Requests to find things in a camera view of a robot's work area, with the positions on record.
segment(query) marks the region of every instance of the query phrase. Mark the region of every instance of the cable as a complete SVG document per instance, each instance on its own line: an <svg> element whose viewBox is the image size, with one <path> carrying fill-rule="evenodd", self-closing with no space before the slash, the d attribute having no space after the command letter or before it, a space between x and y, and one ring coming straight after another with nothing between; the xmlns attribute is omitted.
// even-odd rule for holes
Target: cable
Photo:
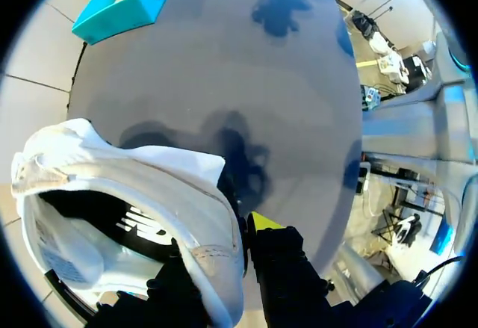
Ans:
<svg viewBox="0 0 478 328"><path fill-rule="evenodd" d="M423 282L425 282L425 280L430 277L431 275L433 275L437 270L440 270L442 269L443 267L445 267L447 264L450 264L450 263L453 263L453 262L459 262L461 261L462 259L465 259L464 256L457 256L457 257L453 257L451 259L448 259L446 261L443 261L442 263L440 263L438 266L436 266L435 268L433 268L431 271L425 273L423 275L423 277L421 277L420 280L416 280L414 279L414 281L412 282L416 287L420 286Z"/></svg>
<svg viewBox="0 0 478 328"><path fill-rule="evenodd" d="M375 84L373 87L377 90L382 90L382 91L386 91L386 92L389 92L389 93L398 93L397 89L394 89L391 86L386 85L386 84Z"/></svg>

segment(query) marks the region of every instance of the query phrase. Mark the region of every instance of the turquoise box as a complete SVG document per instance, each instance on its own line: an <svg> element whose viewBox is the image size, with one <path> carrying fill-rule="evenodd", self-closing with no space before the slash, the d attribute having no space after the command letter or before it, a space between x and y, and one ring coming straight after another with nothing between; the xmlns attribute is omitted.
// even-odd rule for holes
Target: turquoise box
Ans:
<svg viewBox="0 0 478 328"><path fill-rule="evenodd" d="M88 44L152 24L166 0L91 0L72 32Z"/></svg>

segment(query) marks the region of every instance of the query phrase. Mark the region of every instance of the table surface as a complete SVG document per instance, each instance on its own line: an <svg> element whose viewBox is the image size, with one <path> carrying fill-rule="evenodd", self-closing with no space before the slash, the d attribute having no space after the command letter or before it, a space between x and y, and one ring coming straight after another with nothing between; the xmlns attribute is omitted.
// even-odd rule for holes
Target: table surface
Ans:
<svg viewBox="0 0 478 328"><path fill-rule="evenodd" d="M341 242L361 97L335 0L167 0L154 25L88 46L69 118L113 145L226 157L242 201L295 226L319 272Z"/></svg>

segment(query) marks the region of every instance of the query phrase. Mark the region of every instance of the desk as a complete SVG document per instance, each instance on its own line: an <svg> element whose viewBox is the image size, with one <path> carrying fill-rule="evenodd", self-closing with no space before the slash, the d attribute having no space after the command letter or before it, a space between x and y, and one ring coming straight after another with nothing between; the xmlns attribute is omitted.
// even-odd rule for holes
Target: desk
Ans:
<svg viewBox="0 0 478 328"><path fill-rule="evenodd" d="M361 97L335 0L167 0L154 25L88 46L69 118L131 148L224 155L243 213L295 226L318 272L350 215Z"/></svg>

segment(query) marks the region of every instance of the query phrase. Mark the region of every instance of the new balance logo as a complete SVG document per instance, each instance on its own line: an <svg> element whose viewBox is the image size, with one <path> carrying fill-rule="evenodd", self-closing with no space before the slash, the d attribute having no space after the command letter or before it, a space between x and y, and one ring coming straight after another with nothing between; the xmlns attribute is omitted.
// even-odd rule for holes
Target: new balance logo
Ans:
<svg viewBox="0 0 478 328"><path fill-rule="evenodd" d="M166 233L159 223L135 207L131 207L129 212L126 212L126 217L122 218L121 223L117 223L116 226L127 232L136 227L138 237L164 246L172 244L173 237Z"/></svg>

